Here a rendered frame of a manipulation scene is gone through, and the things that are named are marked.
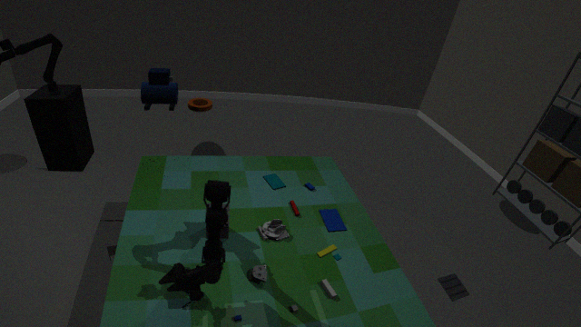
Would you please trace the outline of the red rectangular bar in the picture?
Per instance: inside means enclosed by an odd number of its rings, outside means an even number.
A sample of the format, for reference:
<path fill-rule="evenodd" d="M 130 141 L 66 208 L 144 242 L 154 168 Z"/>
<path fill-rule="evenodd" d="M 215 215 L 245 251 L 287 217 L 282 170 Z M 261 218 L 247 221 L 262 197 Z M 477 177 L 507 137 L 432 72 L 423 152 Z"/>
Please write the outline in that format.
<path fill-rule="evenodd" d="M 294 201 L 290 201 L 290 205 L 291 205 L 291 208 L 292 208 L 292 210 L 294 211 L 295 215 L 296 215 L 296 216 L 300 215 L 300 213 L 298 212 L 298 209 L 297 209 L 297 207 L 296 207 L 296 205 L 295 205 Z"/>

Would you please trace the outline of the yellow flat bar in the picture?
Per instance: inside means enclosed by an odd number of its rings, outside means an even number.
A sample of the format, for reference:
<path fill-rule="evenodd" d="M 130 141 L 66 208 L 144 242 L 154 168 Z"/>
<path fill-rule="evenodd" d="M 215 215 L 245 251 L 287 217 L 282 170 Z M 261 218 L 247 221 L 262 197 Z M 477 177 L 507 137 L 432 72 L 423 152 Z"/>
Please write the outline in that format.
<path fill-rule="evenodd" d="M 326 255 L 327 253 L 329 253 L 329 252 L 331 252 L 331 251 L 335 250 L 335 249 L 337 249 L 337 248 L 336 248 L 336 246 L 333 244 L 332 246 L 330 246 L 330 247 L 328 247 L 328 248 L 326 248 L 326 249 L 324 249 L 324 250 L 322 250 L 322 251 L 318 252 L 318 253 L 317 253 L 317 255 L 318 255 L 319 257 L 322 257 L 322 256 Z"/>

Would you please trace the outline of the teal flat plate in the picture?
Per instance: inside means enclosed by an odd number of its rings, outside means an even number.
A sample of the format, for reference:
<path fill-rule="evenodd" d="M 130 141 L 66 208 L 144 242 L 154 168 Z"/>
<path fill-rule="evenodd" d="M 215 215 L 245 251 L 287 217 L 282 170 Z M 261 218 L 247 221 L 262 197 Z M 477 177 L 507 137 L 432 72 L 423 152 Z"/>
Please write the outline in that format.
<path fill-rule="evenodd" d="M 270 185 L 270 187 L 275 190 L 282 187 L 286 187 L 286 185 L 282 182 L 282 180 L 277 176 L 277 174 L 269 174 L 263 176 L 266 182 Z"/>

